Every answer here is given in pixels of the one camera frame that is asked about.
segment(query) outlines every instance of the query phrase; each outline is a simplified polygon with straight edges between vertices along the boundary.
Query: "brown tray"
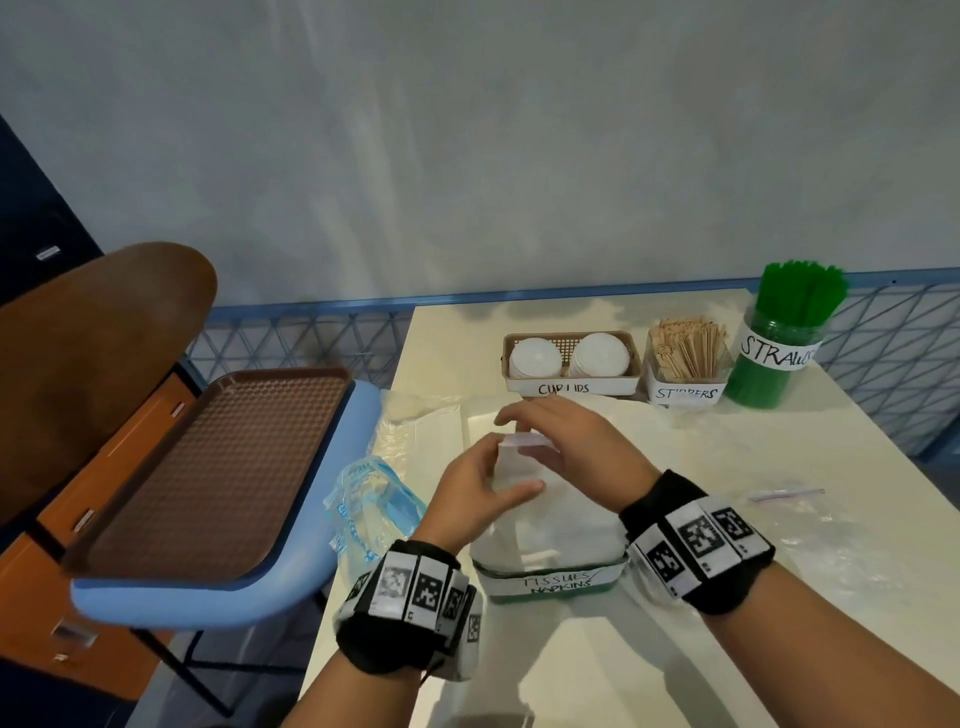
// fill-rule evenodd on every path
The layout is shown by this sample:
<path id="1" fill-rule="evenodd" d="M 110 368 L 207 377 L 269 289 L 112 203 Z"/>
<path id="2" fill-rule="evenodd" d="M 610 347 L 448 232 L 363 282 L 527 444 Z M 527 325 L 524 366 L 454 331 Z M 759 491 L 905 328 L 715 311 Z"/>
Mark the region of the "brown tray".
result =
<path id="1" fill-rule="evenodd" d="M 351 382 L 345 369 L 221 376 L 62 561 L 71 576 L 221 583 L 274 548 Z"/>

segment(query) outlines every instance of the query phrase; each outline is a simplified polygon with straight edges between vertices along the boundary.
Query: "white cup lid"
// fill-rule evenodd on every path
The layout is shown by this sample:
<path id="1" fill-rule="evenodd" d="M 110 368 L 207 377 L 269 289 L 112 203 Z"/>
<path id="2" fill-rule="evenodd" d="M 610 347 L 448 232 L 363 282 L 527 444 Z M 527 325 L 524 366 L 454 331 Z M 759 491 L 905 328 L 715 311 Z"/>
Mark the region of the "white cup lid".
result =
<path id="1" fill-rule="evenodd" d="M 576 369 L 587 376 L 621 376 L 630 367 L 626 345 L 610 333 L 585 336 L 573 350 Z"/>
<path id="2" fill-rule="evenodd" d="M 510 354 L 510 371 L 527 378 L 557 376 L 564 364 L 557 345 L 537 337 L 516 342 Z"/>

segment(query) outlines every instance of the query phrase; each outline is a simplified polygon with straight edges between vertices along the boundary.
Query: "tray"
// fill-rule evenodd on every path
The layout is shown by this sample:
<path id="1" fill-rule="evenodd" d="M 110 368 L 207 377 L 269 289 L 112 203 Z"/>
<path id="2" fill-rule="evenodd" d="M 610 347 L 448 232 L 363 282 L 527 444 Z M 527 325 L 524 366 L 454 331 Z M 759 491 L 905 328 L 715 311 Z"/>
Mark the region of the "tray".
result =
<path id="1" fill-rule="evenodd" d="M 603 377 L 567 377 L 555 376 L 549 379 L 514 379 L 510 377 L 510 354 L 514 351 L 516 342 L 523 339 L 538 337 L 552 341 L 560 349 L 563 360 L 561 374 L 565 374 L 570 366 L 570 356 L 577 344 L 588 334 L 595 331 L 568 331 L 555 333 L 508 333 L 503 337 L 503 357 L 501 366 L 503 378 L 507 382 L 507 389 L 518 392 L 523 397 L 546 397 L 554 392 L 577 392 L 591 395 L 612 395 L 615 397 L 629 397 L 636 392 L 640 383 L 640 354 L 636 350 L 634 337 L 627 331 L 605 331 L 612 334 L 627 347 L 630 353 L 630 366 L 623 376 Z"/>
<path id="2" fill-rule="evenodd" d="M 350 382 L 345 369 L 221 376 L 67 550 L 63 570 L 206 584 L 250 573 L 319 465 Z"/>

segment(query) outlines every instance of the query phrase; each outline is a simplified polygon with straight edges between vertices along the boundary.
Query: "wall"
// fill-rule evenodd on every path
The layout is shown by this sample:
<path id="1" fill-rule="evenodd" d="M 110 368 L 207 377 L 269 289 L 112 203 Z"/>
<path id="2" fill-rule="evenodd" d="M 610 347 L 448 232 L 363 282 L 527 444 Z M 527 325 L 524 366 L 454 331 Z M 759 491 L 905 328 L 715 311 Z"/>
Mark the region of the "wall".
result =
<path id="1" fill-rule="evenodd" d="M 960 264 L 960 3 L 7 0 L 0 113 L 220 304 Z"/>

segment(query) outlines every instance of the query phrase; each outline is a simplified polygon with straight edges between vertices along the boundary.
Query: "white table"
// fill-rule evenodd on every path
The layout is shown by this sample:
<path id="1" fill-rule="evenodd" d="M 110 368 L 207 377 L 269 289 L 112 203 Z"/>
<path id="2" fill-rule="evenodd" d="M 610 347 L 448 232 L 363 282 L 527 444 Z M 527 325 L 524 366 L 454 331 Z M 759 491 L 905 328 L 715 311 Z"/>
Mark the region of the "white table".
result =
<path id="1" fill-rule="evenodd" d="M 748 301 L 746 291 L 724 290 L 418 308 L 394 390 L 502 393 L 499 356 L 508 333 L 626 329 L 642 347 L 663 317 L 706 314 L 736 331 Z M 774 412 L 728 401 L 713 408 L 700 426 L 738 445 L 714 443 L 708 460 L 684 471 L 716 494 L 742 490 L 743 482 L 732 481 L 745 471 L 758 482 L 826 487 L 897 554 L 904 585 L 848 611 L 960 690 L 960 514 L 822 369 L 798 377 Z M 304 690 L 336 648 L 332 616 L 347 589 L 338 576 Z M 450 720 L 463 713 L 498 728 L 525 725 L 530 715 L 537 728 L 773 724 L 695 616 L 643 611 L 622 590 L 488 609 L 477 676 L 457 686 L 428 680 L 412 725 L 471 725 Z"/>

